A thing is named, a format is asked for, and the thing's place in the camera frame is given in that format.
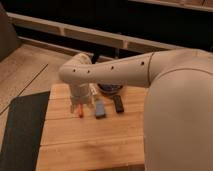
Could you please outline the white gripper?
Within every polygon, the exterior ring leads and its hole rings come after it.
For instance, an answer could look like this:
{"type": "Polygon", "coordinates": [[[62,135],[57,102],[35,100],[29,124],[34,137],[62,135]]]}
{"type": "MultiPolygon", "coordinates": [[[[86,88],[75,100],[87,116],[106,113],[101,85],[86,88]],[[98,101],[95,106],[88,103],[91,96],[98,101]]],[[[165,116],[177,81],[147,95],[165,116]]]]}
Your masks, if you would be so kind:
{"type": "Polygon", "coordinates": [[[87,104],[89,108],[93,108],[93,103],[91,102],[92,94],[88,84],[70,85],[69,89],[72,102],[70,105],[71,113],[74,113],[75,105],[77,104],[87,104]]]}

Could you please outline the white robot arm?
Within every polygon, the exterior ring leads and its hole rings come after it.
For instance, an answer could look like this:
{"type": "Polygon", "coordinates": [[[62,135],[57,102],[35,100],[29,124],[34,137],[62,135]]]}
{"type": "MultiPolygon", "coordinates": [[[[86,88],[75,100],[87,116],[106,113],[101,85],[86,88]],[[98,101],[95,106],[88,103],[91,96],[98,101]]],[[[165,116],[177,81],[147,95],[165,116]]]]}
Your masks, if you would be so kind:
{"type": "Polygon", "coordinates": [[[146,171],[213,171],[213,53],[176,49],[92,64],[83,54],[59,69],[74,86],[148,89],[144,104],[146,171]]]}

